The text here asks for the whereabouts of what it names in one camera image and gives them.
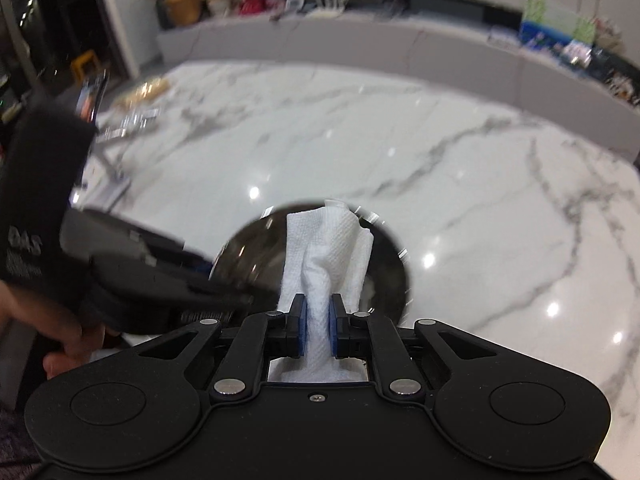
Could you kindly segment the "person's left hand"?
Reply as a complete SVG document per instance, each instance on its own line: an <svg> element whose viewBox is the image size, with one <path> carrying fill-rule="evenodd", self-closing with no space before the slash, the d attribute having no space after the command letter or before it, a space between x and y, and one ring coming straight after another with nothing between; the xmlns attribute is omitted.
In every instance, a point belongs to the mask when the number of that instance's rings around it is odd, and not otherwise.
<svg viewBox="0 0 640 480"><path fill-rule="evenodd" d="M69 310L30 290L1 282L1 329L22 322L38 333L60 342L61 351L48 353L42 361L51 379L90 361L103 346L105 326L82 326Z"/></svg>

